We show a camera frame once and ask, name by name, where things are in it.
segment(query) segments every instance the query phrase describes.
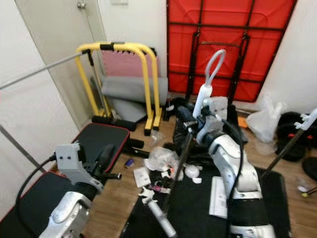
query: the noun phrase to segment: power outlet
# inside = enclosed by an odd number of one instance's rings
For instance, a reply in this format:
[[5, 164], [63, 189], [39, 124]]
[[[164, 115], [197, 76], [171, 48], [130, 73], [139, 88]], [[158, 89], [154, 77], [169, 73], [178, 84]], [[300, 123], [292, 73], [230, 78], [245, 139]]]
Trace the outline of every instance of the power outlet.
[[128, 0], [111, 0], [111, 5], [128, 5]]

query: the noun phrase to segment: yellow metal frame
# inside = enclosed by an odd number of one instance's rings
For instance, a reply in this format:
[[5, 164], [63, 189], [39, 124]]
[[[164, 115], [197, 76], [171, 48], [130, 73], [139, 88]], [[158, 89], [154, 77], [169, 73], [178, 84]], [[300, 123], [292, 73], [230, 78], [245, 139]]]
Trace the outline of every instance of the yellow metal frame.
[[[102, 50], [104, 50], [104, 48], [106, 47], [107, 50], [131, 51], [140, 57], [141, 64], [142, 64], [143, 79], [144, 79], [146, 110], [148, 115], [148, 119], [145, 125], [145, 133], [149, 133], [149, 131], [151, 131], [152, 129], [152, 126], [155, 126], [155, 127], [159, 126], [160, 118], [162, 115], [162, 108], [159, 107], [159, 83], [158, 83], [157, 60], [153, 51], [149, 47], [143, 44], [138, 44], [138, 43], [95, 42], [92, 44], [81, 45], [80, 47], [76, 49], [76, 52], [83, 52], [86, 50], [90, 50], [92, 54], [94, 50], [101, 50], [101, 46], [103, 48]], [[150, 92], [148, 66], [147, 66], [145, 55], [143, 54], [142, 51], [148, 53], [152, 60], [152, 72], [153, 72], [153, 81], [154, 81], [154, 103], [155, 103], [155, 113], [156, 113], [155, 118], [154, 118], [154, 112], [151, 109], [151, 95], [150, 95], [151, 92]], [[103, 110], [100, 111], [98, 109], [92, 89], [90, 87], [90, 83], [85, 74], [85, 71], [81, 64], [81, 60], [79, 56], [75, 58], [75, 62], [77, 64], [80, 76], [83, 80], [84, 87], [86, 89], [86, 93], [88, 95], [90, 104], [93, 108], [94, 114], [97, 116], [104, 116], [104, 114], [106, 113], [108, 117], [111, 116], [111, 112], [109, 110], [108, 104], [106, 103], [106, 99], [105, 99], [106, 112], [104, 112]], [[99, 85], [101, 86], [101, 82], [98, 76], [97, 76], [97, 81]]]

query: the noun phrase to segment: white wall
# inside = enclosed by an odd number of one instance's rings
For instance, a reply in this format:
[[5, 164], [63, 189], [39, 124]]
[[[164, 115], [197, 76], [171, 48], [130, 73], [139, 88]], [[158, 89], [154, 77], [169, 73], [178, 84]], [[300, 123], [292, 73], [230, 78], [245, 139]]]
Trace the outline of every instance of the white wall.
[[[166, 75], [166, 1], [128, 0], [111, 5], [99, 0], [109, 41], [133, 41], [158, 50], [160, 71]], [[261, 95], [269, 92], [274, 102], [285, 101], [289, 110], [309, 112], [317, 107], [317, 1], [299, 0]], [[257, 104], [237, 102], [245, 109]]]
[[166, 76], [166, 0], [128, 0], [128, 5], [111, 5], [98, 0], [106, 39], [155, 47], [159, 73]]
[[[12, 0], [0, 1], [0, 50], [0, 84], [44, 65]], [[0, 124], [39, 163], [78, 133], [47, 70], [0, 91]], [[34, 168], [0, 133], [0, 219]]]
[[[317, 1], [299, 0], [259, 98], [269, 93], [289, 111], [309, 113], [317, 107]], [[237, 102], [257, 110], [257, 104]]]

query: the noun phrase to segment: wooden floor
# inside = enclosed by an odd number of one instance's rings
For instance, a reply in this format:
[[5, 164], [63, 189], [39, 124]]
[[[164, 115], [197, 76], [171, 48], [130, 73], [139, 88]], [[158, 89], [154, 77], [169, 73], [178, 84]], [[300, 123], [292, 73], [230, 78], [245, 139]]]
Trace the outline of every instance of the wooden floor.
[[[169, 122], [162, 121], [160, 132], [164, 135], [164, 140], [159, 143], [172, 142], [175, 118]], [[135, 132], [131, 133], [131, 138], [145, 141], [144, 150], [151, 150], [150, 137], [143, 136], [144, 124], [138, 125]], [[250, 131], [247, 131], [249, 143], [245, 146], [249, 161], [257, 167], [266, 168], [273, 160], [272, 156], [263, 156], [255, 149], [255, 138]], [[310, 152], [317, 156], [317, 151]], [[124, 168], [124, 163], [131, 158], [122, 154], [113, 173], [122, 173], [122, 180], [110, 180], [105, 186], [103, 193], [96, 197], [91, 210], [90, 220], [85, 227], [83, 234], [88, 238], [116, 238], [119, 237], [129, 214], [138, 199], [138, 189], [133, 177], [133, 169], [142, 166], [142, 159], [134, 158], [135, 166], [130, 169]], [[311, 186], [317, 183], [304, 174], [301, 162], [293, 163], [281, 160], [274, 168], [275, 171], [283, 174], [288, 195], [289, 213], [293, 237], [295, 238], [315, 238], [317, 237], [317, 194], [309, 198], [302, 198], [297, 191], [298, 178], [304, 178]]]

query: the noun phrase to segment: red panel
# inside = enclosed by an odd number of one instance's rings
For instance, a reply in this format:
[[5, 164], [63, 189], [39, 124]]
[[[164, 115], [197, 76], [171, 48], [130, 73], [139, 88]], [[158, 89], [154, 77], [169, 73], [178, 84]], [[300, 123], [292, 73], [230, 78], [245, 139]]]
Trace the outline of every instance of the red panel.
[[[189, 72], [193, 34], [197, 25], [180, 25], [180, 23], [199, 22], [199, 0], [170, 0], [169, 1], [169, 90], [186, 92], [187, 74]], [[230, 78], [239, 56], [239, 47], [244, 33], [250, 37], [246, 58], [240, 74], [235, 99], [251, 102], [256, 100], [277, 47], [287, 26], [296, 0], [256, 0], [251, 14], [250, 26], [267, 29], [248, 29], [247, 23], [252, 0], [205, 0], [202, 12], [202, 27], [196, 59], [196, 76], [194, 94], [197, 94], [205, 81], [205, 67], [210, 57], [219, 49], [226, 50], [225, 62], [218, 72], [219, 77], [213, 81], [213, 95], [227, 96]], [[225, 46], [214, 43], [225, 43]]]

